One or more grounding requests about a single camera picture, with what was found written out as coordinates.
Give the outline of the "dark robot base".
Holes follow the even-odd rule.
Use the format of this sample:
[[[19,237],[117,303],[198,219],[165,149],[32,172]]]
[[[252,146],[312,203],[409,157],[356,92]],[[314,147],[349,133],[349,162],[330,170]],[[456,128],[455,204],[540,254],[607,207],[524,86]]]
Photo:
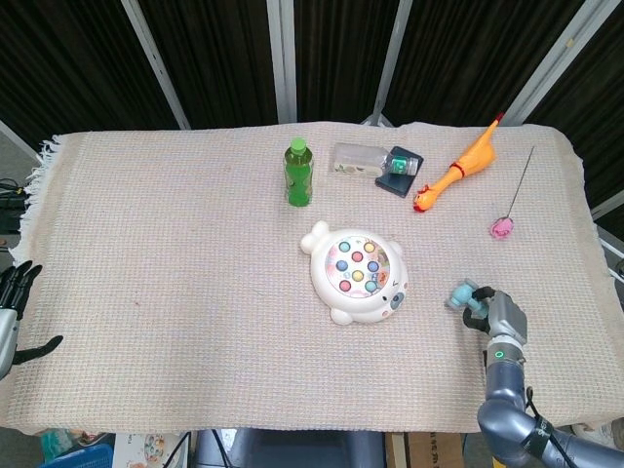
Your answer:
[[[374,431],[215,429],[198,433],[193,468],[386,468]]]

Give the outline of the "beige woven tablecloth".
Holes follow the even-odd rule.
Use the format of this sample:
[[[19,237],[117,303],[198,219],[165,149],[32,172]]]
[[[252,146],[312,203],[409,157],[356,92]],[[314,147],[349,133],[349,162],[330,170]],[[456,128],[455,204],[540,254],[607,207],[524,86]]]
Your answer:
[[[473,431],[486,340],[445,306],[467,278],[525,311],[526,381],[552,422],[624,414],[624,317],[581,162],[560,132],[497,130],[496,161],[425,214],[330,169],[337,142],[397,144],[423,156],[426,182],[477,134],[313,123],[58,137],[32,180],[14,255],[43,266],[20,345],[63,341],[0,382],[0,426]],[[301,208],[284,175],[297,137],[314,157]],[[495,240],[489,228],[533,146],[514,230]],[[403,247],[409,286],[391,317],[331,320],[299,246],[318,220]]]

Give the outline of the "clear empty plastic bottle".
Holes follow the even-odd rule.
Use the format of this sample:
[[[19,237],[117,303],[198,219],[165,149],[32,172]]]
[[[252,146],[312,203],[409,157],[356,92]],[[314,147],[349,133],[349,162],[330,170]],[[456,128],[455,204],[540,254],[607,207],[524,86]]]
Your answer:
[[[365,176],[416,176],[423,158],[402,146],[387,150],[379,146],[337,143],[333,148],[332,166],[340,173]]]

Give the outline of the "left black grey robot hand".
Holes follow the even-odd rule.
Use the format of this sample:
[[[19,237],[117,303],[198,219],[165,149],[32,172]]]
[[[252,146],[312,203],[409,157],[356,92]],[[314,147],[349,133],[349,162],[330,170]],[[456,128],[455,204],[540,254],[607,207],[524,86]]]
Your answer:
[[[0,274],[0,381],[12,367],[49,355],[63,341],[62,335],[56,335],[42,346],[18,350],[20,323],[32,285],[42,269],[42,265],[29,260]]]

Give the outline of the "white printed toy box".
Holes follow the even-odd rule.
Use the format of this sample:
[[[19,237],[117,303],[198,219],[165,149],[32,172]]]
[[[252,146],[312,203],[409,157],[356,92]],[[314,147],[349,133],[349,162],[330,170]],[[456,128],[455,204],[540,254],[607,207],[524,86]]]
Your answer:
[[[181,437],[181,434],[118,433],[112,468],[163,468]]]

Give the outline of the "white metal frame post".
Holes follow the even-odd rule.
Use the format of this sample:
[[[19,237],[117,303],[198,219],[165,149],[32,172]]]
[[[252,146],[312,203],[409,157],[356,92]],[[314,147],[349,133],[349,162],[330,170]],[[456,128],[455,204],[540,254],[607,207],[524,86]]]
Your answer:
[[[278,123],[296,123],[296,49],[293,0],[265,0]]]
[[[120,0],[120,2],[178,127],[181,130],[189,131],[191,125],[139,1]]]
[[[621,0],[584,0],[505,112],[500,126],[521,126],[547,96]]]
[[[390,86],[394,77],[412,5],[413,0],[399,0],[372,112],[362,122],[362,125],[392,127],[390,121],[383,116],[383,110],[385,108]]]

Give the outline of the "blue grey toy hammer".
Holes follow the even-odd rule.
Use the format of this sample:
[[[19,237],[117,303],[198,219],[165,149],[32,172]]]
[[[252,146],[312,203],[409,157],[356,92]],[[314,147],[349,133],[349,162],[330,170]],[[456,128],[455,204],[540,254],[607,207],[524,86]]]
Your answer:
[[[446,306],[456,311],[468,309],[472,317],[486,318],[488,316],[488,305],[472,296],[473,292],[479,287],[472,280],[465,279],[453,289],[446,300]]]

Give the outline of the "white seal whack-a-mole toy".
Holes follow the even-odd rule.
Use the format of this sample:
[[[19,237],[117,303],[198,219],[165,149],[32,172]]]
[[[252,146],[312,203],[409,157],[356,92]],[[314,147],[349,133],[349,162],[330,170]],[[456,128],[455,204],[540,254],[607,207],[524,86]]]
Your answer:
[[[409,274],[402,247],[368,230],[317,221],[300,241],[316,294],[338,325],[377,323],[404,303]]]

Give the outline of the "black pleated curtain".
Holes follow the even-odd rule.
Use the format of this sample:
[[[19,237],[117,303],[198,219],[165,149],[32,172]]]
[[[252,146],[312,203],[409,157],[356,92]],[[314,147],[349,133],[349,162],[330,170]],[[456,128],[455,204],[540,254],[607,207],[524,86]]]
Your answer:
[[[278,120],[266,0],[137,0],[194,129]],[[598,0],[412,0],[383,114],[483,126]],[[400,0],[293,0],[302,122],[373,109]],[[582,158],[591,207],[624,190],[624,0],[528,116]],[[0,0],[0,122],[28,146],[80,131],[174,130],[122,0]]]

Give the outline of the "dark blue square pad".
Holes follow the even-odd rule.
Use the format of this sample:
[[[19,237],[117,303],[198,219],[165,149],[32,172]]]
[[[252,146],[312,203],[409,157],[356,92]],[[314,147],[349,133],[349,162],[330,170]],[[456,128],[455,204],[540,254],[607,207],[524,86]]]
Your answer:
[[[382,163],[382,175],[374,180],[377,187],[405,198],[420,171],[423,157],[401,146],[394,146]]]

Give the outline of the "right black grey robot hand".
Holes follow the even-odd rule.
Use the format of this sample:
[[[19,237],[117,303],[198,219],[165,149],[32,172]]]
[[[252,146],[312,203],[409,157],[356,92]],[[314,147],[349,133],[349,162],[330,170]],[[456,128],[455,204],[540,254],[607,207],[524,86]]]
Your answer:
[[[492,287],[482,287],[472,293],[472,298],[487,307],[484,318],[473,316],[466,307],[462,314],[464,325],[484,332],[490,337],[501,335],[515,339],[521,346],[527,344],[527,316],[506,292]]]

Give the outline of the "brown cardboard box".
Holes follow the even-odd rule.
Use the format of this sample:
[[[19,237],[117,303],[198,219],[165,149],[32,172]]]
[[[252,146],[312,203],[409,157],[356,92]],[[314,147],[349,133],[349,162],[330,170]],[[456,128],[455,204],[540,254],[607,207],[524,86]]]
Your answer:
[[[387,468],[464,468],[457,433],[385,433],[384,445]]]

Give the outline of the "orange rubber chicken toy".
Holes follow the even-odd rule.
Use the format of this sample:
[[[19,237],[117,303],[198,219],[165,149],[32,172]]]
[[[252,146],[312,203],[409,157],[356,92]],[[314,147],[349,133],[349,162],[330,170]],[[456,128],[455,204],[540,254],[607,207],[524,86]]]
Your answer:
[[[412,207],[417,213],[425,213],[436,203],[439,196],[453,183],[474,175],[496,158],[491,138],[505,113],[500,112],[492,123],[463,151],[461,156],[452,162],[445,174],[435,183],[425,184],[416,192]]]

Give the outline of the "blue plastic basket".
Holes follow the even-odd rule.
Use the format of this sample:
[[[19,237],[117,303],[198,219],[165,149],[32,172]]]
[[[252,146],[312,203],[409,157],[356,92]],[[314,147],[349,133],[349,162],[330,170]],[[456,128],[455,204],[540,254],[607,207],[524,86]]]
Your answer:
[[[40,442],[44,462],[38,468],[112,468],[114,434],[50,429]]]

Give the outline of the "pink artificial flower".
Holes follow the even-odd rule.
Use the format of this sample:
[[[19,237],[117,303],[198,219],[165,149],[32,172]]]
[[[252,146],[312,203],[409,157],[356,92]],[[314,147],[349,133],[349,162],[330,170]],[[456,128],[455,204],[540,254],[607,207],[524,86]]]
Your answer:
[[[514,223],[513,218],[511,217],[511,213],[518,199],[518,196],[519,196],[522,184],[525,180],[527,169],[531,162],[534,151],[535,151],[535,146],[533,146],[530,149],[526,157],[526,162],[525,162],[522,174],[516,186],[513,198],[511,200],[511,203],[509,204],[509,208],[506,212],[506,215],[501,216],[498,219],[496,219],[489,228],[489,235],[495,240],[502,240],[502,239],[509,237],[514,230],[515,223]]]

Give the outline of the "green drink bottle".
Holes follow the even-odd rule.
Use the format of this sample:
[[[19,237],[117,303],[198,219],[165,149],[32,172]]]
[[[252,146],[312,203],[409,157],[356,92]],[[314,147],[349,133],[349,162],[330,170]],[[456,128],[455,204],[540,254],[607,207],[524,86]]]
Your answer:
[[[294,207],[306,207],[312,199],[314,157],[303,137],[294,138],[284,156],[286,198]]]

